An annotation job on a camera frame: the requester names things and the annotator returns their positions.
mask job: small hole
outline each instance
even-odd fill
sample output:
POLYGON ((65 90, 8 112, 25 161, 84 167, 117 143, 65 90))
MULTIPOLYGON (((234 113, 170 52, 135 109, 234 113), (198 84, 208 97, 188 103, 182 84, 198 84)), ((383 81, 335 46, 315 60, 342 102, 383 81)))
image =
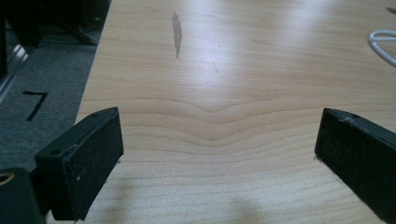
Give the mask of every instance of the small hole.
POLYGON ((50 152, 50 154, 51 154, 52 156, 58 155, 59 153, 61 153, 61 150, 59 150, 59 149, 55 149, 55 150, 52 150, 52 151, 50 152))
POLYGON ((6 183, 8 183, 11 179, 14 178, 14 174, 13 173, 8 173, 8 174, 1 174, 0 175, 0 186, 5 185, 6 183))

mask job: gray carpet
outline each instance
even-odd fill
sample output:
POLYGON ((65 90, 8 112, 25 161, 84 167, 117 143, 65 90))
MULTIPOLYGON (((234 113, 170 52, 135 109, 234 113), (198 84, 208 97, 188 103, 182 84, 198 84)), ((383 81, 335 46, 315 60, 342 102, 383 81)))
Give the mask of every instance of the gray carpet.
POLYGON ((74 125, 96 47, 62 38, 31 51, 0 103, 0 170, 32 171, 35 153, 74 125))

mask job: black object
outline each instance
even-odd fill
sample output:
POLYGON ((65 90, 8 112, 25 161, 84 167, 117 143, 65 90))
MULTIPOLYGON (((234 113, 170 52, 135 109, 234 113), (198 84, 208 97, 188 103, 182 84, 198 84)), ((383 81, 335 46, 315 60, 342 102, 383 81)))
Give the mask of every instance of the black object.
POLYGON ((22 168, 0 171, 0 223, 45 223, 29 174, 22 168))
POLYGON ((396 223, 396 134, 345 111, 326 108, 315 148, 377 215, 396 223))
POLYGON ((27 0, 0 0, 0 84, 7 74, 6 20, 22 45, 37 47, 41 41, 27 3, 27 0))
POLYGON ((1 209, 1 223, 44 223, 14 218, 44 216, 49 210, 57 220, 84 220, 122 154, 119 110, 113 107, 89 115, 35 154, 37 168, 30 181, 21 169, 0 171, 0 208, 12 213, 1 209), (16 199, 16 195, 26 196, 16 199), (26 202, 29 206, 22 213, 26 202))
POLYGON ((7 74, 6 10, 0 0, 0 84, 7 74))

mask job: wood grain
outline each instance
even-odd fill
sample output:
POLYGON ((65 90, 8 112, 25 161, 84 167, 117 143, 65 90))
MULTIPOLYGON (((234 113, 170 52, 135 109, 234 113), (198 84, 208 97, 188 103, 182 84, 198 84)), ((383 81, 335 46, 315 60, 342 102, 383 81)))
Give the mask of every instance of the wood grain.
POLYGON ((396 132, 386 7, 113 0, 78 119, 118 106, 125 155, 86 223, 380 223, 314 147, 324 107, 396 132))

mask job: stain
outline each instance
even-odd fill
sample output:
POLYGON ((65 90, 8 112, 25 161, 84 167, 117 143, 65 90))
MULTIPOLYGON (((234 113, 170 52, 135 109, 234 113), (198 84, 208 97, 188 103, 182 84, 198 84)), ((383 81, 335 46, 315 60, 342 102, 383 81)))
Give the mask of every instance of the stain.
POLYGON ((178 15, 174 12, 174 16, 172 17, 172 25, 174 28, 174 40, 175 40, 175 49, 176 49, 176 57, 178 58, 178 54, 180 53, 180 45, 181 45, 181 25, 178 20, 178 15))
POLYGON ((216 66, 215 61, 213 61, 213 66, 215 66, 216 73, 218 74, 218 73, 219 73, 219 70, 218 70, 218 67, 216 66))
POLYGON ((35 105, 35 109, 32 111, 32 113, 30 114, 29 118, 27 118, 27 121, 32 121, 32 119, 35 117, 35 115, 37 114, 38 110, 41 108, 41 106, 43 105, 44 101, 46 100, 46 97, 47 97, 48 94, 46 92, 35 92, 35 91, 24 91, 23 94, 24 95, 39 95, 39 96, 41 96, 40 100, 35 105))
POLYGON ((393 7, 386 7, 386 9, 387 9, 388 12, 390 12, 390 13, 396 15, 396 9, 395 9, 395 8, 393 8, 393 7))

